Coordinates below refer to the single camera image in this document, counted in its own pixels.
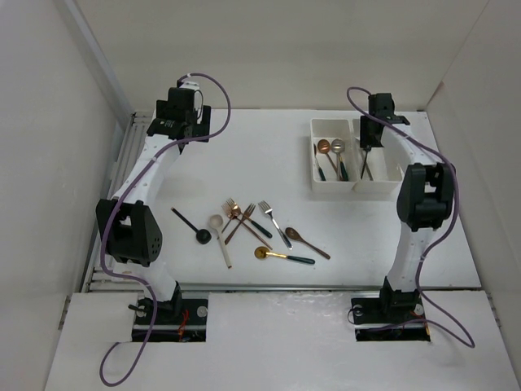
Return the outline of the silver slotted spoon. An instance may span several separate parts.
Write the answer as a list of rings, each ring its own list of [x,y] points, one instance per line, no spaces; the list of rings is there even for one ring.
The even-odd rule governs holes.
[[[343,140],[336,138],[331,143],[331,150],[336,154],[338,165],[339,165],[339,177],[347,182],[348,173],[343,160],[343,152],[345,151],[345,143]]]

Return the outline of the copper long spoon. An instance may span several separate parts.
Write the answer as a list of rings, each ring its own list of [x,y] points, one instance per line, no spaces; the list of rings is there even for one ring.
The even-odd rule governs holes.
[[[318,151],[323,154],[327,159],[328,161],[330,162],[333,170],[335,171],[335,175],[337,177],[338,180],[341,179],[341,174],[339,173],[339,169],[337,167],[337,164],[332,160],[332,157],[331,157],[331,144],[330,142],[327,140],[327,139],[320,139],[317,143],[317,149]]]

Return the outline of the silver fork dark handle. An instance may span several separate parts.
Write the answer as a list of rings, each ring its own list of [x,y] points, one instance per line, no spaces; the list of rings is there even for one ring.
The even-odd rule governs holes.
[[[271,208],[271,206],[264,200],[259,202],[258,205],[259,205],[260,209],[262,210],[263,214],[265,214],[266,216],[269,217],[270,221],[273,223],[274,227],[276,228],[279,236],[281,237],[281,239],[282,239],[283,243],[286,245],[286,247],[289,250],[292,250],[293,246],[292,246],[290,240],[288,239],[288,237],[286,236],[286,234],[280,228],[280,225],[277,223],[276,219],[274,218],[273,209]]]

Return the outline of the brown wooden spoon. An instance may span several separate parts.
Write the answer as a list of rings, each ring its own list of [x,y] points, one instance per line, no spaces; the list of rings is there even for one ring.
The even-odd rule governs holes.
[[[311,248],[314,252],[319,254],[321,257],[323,257],[327,260],[331,259],[331,256],[328,253],[324,252],[320,248],[312,245],[309,241],[305,240],[296,229],[294,229],[292,227],[287,227],[285,229],[285,234],[289,239],[302,243],[302,244],[306,245],[307,247]]]

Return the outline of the black fork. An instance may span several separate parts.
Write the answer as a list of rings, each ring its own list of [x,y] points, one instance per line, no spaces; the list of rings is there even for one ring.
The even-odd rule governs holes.
[[[368,166],[368,154],[371,151],[371,147],[365,147],[360,150],[361,156],[363,157],[361,165],[361,178],[364,178],[364,174],[369,174],[371,178],[371,172]]]

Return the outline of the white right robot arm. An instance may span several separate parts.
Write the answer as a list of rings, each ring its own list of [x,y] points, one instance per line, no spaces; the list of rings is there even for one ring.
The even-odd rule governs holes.
[[[370,94],[361,117],[361,146],[381,147],[404,177],[396,200],[401,233],[392,268],[376,298],[352,300],[354,323],[397,324],[410,321],[421,304],[418,272],[435,232],[453,208],[454,185],[449,165],[414,139],[410,122],[395,114],[389,93]]]

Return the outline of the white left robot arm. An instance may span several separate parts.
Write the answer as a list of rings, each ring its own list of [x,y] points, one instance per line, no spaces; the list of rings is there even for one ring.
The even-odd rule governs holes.
[[[122,265],[109,274],[143,283],[139,307],[149,319],[177,321],[182,313],[178,282],[160,260],[163,235],[151,206],[188,139],[209,134],[211,108],[203,104],[199,85],[181,81],[156,103],[144,146],[129,176],[110,199],[100,200],[96,218],[102,239],[101,266],[107,257]]]

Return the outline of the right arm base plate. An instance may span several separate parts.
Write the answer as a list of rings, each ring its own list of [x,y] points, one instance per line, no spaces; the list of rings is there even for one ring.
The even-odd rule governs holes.
[[[417,291],[363,292],[351,298],[352,322],[357,342],[430,342],[422,321],[422,301]]]

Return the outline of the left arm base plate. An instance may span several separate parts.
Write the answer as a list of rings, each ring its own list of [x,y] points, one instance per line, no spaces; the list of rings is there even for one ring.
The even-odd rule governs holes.
[[[143,342],[152,316],[151,299],[142,298],[129,305],[135,312],[131,331],[132,342]],[[208,320],[208,299],[183,299],[179,312],[159,308],[149,338],[150,342],[205,342]]]

